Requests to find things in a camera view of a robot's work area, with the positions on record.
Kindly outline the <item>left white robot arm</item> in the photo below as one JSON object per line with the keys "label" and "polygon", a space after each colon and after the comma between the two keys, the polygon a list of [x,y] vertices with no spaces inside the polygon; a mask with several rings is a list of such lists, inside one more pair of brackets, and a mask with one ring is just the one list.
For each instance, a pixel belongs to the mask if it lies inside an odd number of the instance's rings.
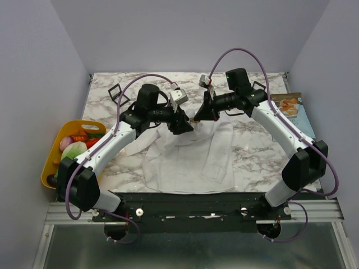
{"label": "left white robot arm", "polygon": [[188,116],[180,108],[188,100],[185,91],[176,83],[171,88],[169,102],[159,104],[159,87],[143,84],[136,101],[120,114],[118,122],[94,146],[74,159],[61,160],[56,187],[58,197],[83,212],[97,209],[105,211],[112,221],[123,218],[121,198],[101,190],[98,177],[123,148],[149,129],[151,123],[166,123],[175,135],[193,130]]}

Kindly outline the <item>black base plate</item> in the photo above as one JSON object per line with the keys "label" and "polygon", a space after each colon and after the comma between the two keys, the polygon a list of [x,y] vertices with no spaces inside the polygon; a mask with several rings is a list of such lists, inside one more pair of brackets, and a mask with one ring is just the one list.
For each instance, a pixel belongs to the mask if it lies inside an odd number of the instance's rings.
{"label": "black base plate", "polygon": [[90,217],[95,223],[103,222],[111,233],[255,233],[260,222],[268,225],[291,219],[288,202],[272,208],[263,192],[118,195],[121,203],[114,213],[96,210]]}

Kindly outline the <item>white button shirt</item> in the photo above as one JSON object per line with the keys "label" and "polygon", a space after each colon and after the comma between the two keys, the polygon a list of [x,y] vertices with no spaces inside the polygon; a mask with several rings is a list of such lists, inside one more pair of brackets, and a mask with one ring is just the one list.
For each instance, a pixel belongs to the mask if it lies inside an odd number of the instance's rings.
{"label": "white button shirt", "polygon": [[218,121],[191,123],[193,131],[174,135],[165,124],[149,129],[125,148],[128,156],[142,150],[142,172],[148,188],[176,194],[207,194],[234,188],[234,127],[221,113]]}

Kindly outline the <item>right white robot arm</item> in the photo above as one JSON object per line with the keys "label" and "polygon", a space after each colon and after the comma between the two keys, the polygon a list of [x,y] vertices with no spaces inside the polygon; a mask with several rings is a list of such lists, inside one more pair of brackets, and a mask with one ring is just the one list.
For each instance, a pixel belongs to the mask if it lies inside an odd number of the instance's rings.
{"label": "right white robot arm", "polygon": [[328,145],[324,141],[315,142],[294,126],[268,99],[264,86],[254,88],[257,82],[250,83],[244,68],[230,70],[225,75],[230,92],[221,95],[215,93],[211,78],[201,75],[199,86],[205,92],[194,120],[216,121],[220,112],[238,109],[262,125],[279,143],[289,162],[281,180],[263,195],[258,205],[259,215],[269,220],[277,215],[279,206],[325,174]]}

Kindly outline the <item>blue chips bag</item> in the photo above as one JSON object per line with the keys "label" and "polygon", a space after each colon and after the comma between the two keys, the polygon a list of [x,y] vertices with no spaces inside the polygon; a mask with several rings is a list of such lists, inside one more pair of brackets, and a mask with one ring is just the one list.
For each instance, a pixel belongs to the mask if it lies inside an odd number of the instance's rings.
{"label": "blue chips bag", "polygon": [[290,94],[272,94],[272,101],[278,109],[293,123],[302,133],[315,139],[314,130],[307,117],[300,92]]}

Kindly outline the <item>purple toy eggplant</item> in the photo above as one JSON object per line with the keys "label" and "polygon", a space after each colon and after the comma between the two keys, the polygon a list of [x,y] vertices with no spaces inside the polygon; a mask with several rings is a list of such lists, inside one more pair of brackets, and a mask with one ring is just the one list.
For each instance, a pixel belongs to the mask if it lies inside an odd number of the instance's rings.
{"label": "purple toy eggplant", "polygon": [[57,183],[58,183],[58,180],[57,180],[57,177],[55,174],[50,174],[47,176],[47,183],[50,187],[52,188],[56,188],[57,187]]}

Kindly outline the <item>left black frame stand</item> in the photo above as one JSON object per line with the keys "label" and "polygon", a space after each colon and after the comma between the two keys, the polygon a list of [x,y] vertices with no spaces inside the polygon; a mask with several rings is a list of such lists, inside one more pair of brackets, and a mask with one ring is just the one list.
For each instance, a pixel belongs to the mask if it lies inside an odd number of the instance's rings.
{"label": "left black frame stand", "polygon": [[[122,89],[121,89],[120,85],[116,84],[116,85],[112,86],[108,90],[108,94],[110,96],[111,101],[113,101],[117,105],[118,99],[119,99],[120,95],[122,94]],[[129,102],[130,102],[130,98],[126,95],[123,95],[121,102],[120,102],[120,107],[124,106],[125,104],[127,104]]]}

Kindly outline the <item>orange toy carrot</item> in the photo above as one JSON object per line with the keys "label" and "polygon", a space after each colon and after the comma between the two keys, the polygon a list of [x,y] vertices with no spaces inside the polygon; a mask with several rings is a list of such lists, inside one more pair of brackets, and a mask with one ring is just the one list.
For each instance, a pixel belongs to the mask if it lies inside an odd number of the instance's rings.
{"label": "orange toy carrot", "polygon": [[76,133],[72,134],[71,137],[75,142],[83,142],[87,140],[88,134],[84,130],[79,130]]}

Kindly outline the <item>yellow plastic basket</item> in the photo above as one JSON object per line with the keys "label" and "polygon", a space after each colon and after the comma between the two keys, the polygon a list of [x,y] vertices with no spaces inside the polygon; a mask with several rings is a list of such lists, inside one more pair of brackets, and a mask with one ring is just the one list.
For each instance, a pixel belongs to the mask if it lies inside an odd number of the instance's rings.
{"label": "yellow plastic basket", "polygon": [[57,137],[53,142],[53,146],[47,157],[40,177],[42,184],[47,188],[55,189],[55,186],[50,185],[47,179],[50,175],[55,175],[57,172],[59,161],[62,155],[62,152],[59,149],[61,140],[66,136],[75,134],[77,131],[86,131],[90,134],[105,134],[107,129],[104,124],[93,120],[71,120],[65,123],[59,130]]}

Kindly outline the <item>purple toy onion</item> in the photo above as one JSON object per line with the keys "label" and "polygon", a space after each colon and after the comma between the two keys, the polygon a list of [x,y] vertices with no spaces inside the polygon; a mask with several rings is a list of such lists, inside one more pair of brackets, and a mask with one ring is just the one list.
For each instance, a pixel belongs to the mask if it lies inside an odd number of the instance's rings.
{"label": "purple toy onion", "polygon": [[63,152],[70,144],[74,143],[75,140],[72,136],[64,137],[59,144],[59,150]]}

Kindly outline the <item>red toy pepper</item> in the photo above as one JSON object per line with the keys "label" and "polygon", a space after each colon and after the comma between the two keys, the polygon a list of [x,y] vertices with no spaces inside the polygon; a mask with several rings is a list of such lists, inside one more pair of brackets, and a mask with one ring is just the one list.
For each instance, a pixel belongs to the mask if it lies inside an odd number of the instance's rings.
{"label": "red toy pepper", "polygon": [[101,138],[100,137],[96,137],[96,138],[90,138],[88,140],[85,141],[86,147],[87,149],[90,149],[92,146],[94,146]]}

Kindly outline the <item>green toy lettuce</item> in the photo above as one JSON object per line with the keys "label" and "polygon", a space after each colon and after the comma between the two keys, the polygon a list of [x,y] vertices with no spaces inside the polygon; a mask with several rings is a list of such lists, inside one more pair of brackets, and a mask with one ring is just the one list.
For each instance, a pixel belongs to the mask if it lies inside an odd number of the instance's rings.
{"label": "green toy lettuce", "polygon": [[61,160],[68,157],[70,159],[75,159],[77,156],[81,155],[87,150],[87,146],[84,142],[73,142],[67,144],[60,144],[59,150],[61,152],[61,156],[57,158],[58,165]]}

